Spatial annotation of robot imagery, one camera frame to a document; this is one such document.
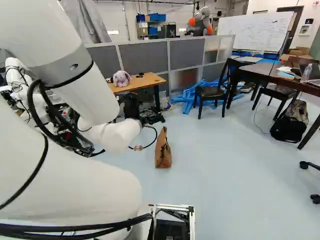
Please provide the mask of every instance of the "water bottle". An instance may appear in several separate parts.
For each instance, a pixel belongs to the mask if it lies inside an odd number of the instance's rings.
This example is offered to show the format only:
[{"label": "water bottle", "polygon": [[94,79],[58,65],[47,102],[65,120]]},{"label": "water bottle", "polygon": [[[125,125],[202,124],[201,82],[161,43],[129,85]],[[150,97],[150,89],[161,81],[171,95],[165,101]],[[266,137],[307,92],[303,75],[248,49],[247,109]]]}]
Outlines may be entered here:
[{"label": "water bottle", "polygon": [[309,76],[312,72],[312,63],[309,63],[308,66],[304,69],[303,75],[302,75],[302,82],[307,82],[309,80]]}]

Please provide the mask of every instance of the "door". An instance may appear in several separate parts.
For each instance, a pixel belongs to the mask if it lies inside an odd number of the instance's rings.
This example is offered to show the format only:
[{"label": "door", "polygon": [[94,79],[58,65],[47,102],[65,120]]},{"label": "door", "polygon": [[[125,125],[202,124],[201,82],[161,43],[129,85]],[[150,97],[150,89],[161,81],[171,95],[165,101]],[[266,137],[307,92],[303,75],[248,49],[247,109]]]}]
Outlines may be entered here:
[{"label": "door", "polygon": [[303,9],[304,9],[304,6],[288,6],[288,7],[279,7],[276,10],[277,12],[294,12],[292,16],[292,20],[294,19],[294,21],[293,23],[290,23],[288,39],[283,47],[284,54],[287,54],[289,51],[289,48],[292,40],[294,39]]}]

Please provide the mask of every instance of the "whiteboard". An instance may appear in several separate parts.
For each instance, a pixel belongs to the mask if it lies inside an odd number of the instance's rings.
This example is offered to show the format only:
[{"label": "whiteboard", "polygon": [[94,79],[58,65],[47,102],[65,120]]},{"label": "whiteboard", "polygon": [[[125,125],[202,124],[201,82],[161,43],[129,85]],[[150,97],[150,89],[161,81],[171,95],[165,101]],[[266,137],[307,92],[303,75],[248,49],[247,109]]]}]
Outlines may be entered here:
[{"label": "whiteboard", "polygon": [[217,34],[235,34],[233,49],[278,52],[292,16],[292,11],[285,11],[222,17]]}]

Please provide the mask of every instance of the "purple stuffed bunny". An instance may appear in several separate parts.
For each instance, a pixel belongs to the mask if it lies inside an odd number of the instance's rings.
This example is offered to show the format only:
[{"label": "purple stuffed bunny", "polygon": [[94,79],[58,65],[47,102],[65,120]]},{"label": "purple stuffed bunny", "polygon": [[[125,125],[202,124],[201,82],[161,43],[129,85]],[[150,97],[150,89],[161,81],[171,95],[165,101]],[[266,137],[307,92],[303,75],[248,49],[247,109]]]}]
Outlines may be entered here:
[{"label": "purple stuffed bunny", "polygon": [[131,76],[126,71],[117,71],[113,74],[113,84],[116,87],[126,87],[131,82]]}]

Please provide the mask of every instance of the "cubicle partition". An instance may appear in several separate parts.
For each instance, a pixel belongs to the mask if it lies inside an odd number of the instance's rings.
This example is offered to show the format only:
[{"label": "cubicle partition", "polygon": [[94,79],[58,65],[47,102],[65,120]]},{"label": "cubicle partition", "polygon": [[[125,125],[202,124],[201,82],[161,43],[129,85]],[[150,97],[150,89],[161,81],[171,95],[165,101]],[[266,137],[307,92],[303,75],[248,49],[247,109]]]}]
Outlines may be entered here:
[{"label": "cubicle partition", "polygon": [[215,35],[96,43],[85,47],[105,78],[118,70],[130,75],[153,72],[168,81],[160,85],[160,91],[173,97],[201,79],[210,82],[218,78],[232,53],[234,40],[235,35]]}]

